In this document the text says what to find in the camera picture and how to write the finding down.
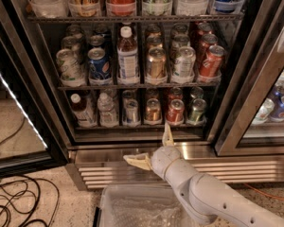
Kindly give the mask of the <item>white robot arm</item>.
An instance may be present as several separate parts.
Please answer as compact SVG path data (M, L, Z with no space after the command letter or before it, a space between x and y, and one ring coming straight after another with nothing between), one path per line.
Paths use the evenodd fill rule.
M238 227L284 227L284 218L249 201L214 176L198 171L174 146L169 125L154 153L125 155L131 166L151 170L172 188L188 215L202 225L221 217Z

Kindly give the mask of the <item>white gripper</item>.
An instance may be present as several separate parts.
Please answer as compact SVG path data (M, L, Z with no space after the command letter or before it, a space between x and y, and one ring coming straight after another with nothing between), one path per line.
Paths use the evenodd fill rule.
M149 156L148 153L136 155L124 155L123 159L131 166L144 170L153 170L160 178L165 177L168 167L176 160L181 158L181 152L174 147L173 135L168 123L165 124L162 137L163 147L159 148Z

